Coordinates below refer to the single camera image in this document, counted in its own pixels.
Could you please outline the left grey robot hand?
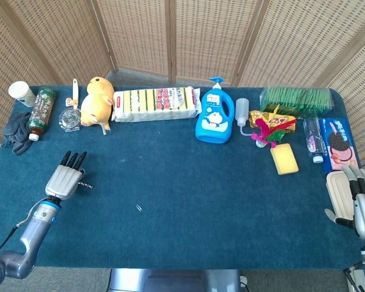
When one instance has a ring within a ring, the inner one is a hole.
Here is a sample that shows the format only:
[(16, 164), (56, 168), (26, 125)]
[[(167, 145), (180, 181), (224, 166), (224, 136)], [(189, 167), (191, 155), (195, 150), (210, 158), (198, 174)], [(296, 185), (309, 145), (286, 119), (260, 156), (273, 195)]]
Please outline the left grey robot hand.
[(85, 172), (80, 170), (80, 167), (86, 155), (86, 151), (81, 155), (78, 153), (72, 155), (71, 151), (66, 152), (46, 184), (45, 193), (47, 196), (65, 201), (74, 194)]

